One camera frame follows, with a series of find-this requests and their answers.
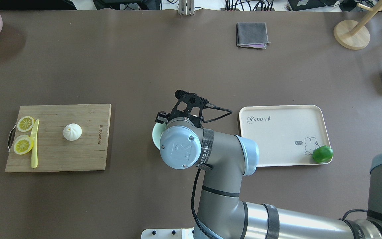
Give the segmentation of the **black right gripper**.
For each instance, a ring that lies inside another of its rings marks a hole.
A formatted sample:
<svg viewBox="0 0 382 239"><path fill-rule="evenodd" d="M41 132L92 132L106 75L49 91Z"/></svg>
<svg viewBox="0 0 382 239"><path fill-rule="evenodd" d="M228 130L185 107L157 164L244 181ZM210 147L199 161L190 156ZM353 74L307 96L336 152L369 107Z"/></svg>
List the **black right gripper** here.
<svg viewBox="0 0 382 239"><path fill-rule="evenodd" d="M187 118L194 127L202 128L203 109L208 108L210 104L209 101L203 97L199 97L195 93L184 90L177 90L175 97L178 101L171 113L165 111L158 112L155 122L167 124L175 118Z"/></svg>

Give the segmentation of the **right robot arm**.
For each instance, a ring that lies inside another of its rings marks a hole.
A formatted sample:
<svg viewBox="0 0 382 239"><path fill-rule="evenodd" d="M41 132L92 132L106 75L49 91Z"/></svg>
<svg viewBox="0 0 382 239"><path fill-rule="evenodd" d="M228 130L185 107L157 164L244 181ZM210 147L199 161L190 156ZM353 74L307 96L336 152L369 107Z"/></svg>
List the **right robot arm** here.
<svg viewBox="0 0 382 239"><path fill-rule="evenodd" d="M155 121L166 126L159 151L174 169L195 166L205 171L197 211L195 190L191 197L195 239L382 239L382 153L370 168L366 219L329 219L241 201L242 177L252 175L259 162L257 143L203 128L203 109L223 108L184 90L177 90L175 97L178 105L187 106L157 114Z"/></svg>

